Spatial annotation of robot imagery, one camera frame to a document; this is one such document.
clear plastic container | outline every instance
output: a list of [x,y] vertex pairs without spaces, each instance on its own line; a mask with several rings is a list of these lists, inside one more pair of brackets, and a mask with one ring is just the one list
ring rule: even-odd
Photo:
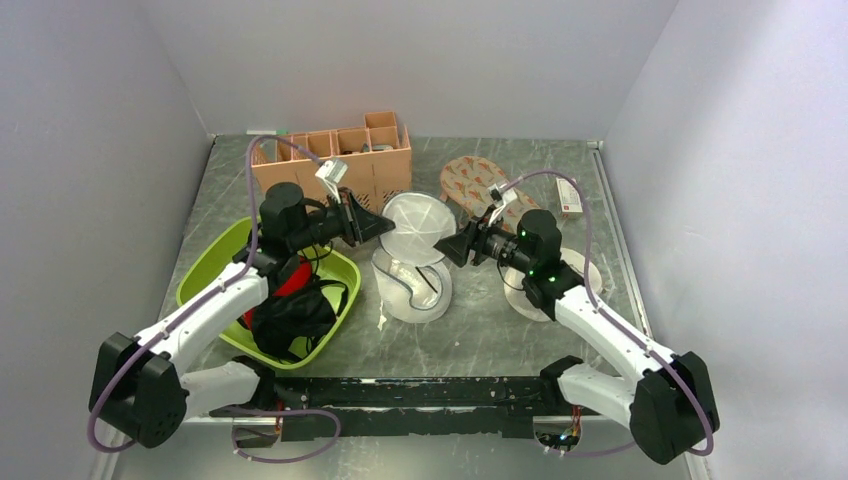
[[398,320],[427,323],[450,305],[453,283],[444,262],[416,268],[378,247],[371,257],[383,308]]

black fabric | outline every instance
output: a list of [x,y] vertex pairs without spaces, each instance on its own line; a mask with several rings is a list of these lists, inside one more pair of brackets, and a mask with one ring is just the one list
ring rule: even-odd
[[[341,286],[341,302],[338,311],[333,311],[322,289]],[[262,302],[253,312],[253,340],[260,351],[277,358],[299,362],[303,360],[289,351],[298,337],[306,337],[307,354],[335,325],[338,315],[348,301],[348,287],[337,280],[321,280],[313,275],[312,280],[300,290],[285,297],[271,297]]]

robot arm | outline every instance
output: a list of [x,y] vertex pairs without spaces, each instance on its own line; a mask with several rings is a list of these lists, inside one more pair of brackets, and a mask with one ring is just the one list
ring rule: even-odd
[[440,240],[435,248],[460,267],[473,252],[472,265],[493,258],[524,273],[522,286],[530,303],[584,338],[621,375],[602,374],[581,359],[566,357],[543,371],[543,376],[555,379],[564,401],[623,425],[648,457],[668,463],[703,440],[706,432],[695,407],[659,358],[693,391],[712,431],[718,429],[704,362],[692,352],[677,355],[653,341],[599,299],[595,299],[596,307],[582,277],[560,258],[562,235],[551,212],[525,213],[517,235],[500,229],[491,221],[493,215],[494,207],[490,207],[483,217],[473,218],[462,231]]
[[[268,190],[260,206],[261,252],[246,265],[247,247],[224,271],[195,297],[218,293],[198,306],[192,301],[139,332],[133,338],[115,333],[100,347],[89,409],[128,359],[157,335],[165,337],[130,366],[106,398],[99,418],[145,447],[167,440],[186,418],[228,405],[247,402],[264,407],[273,400],[273,372],[255,361],[239,358],[222,367],[188,372],[197,356],[236,318],[265,301],[300,265],[298,252],[313,244],[342,238],[359,245],[394,228],[390,220],[362,208],[346,189],[329,207],[305,199],[299,186],[277,184]],[[307,206],[315,209],[307,213]],[[246,273],[225,288],[225,281],[246,267]],[[177,318],[191,312],[173,331],[166,330]]]

small white box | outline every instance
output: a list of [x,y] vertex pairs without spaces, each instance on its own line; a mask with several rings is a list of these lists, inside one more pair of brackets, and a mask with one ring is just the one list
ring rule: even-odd
[[583,213],[583,206],[580,205],[580,197],[577,195],[577,190],[568,181],[557,178],[557,192],[559,192],[559,203],[563,215]]

white label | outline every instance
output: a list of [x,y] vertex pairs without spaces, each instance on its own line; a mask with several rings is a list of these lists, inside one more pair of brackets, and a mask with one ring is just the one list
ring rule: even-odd
[[557,192],[559,192],[559,203],[562,213],[582,213],[583,206],[580,205],[580,196],[577,190],[567,180],[557,178]]
[[315,176],[327,180],[328,182],[338,184],[341,181],[342,177],[344,177],[345,172],[347,172],[347,164],[338,158],[332,158],[324,162],[318,171],[315,172]]

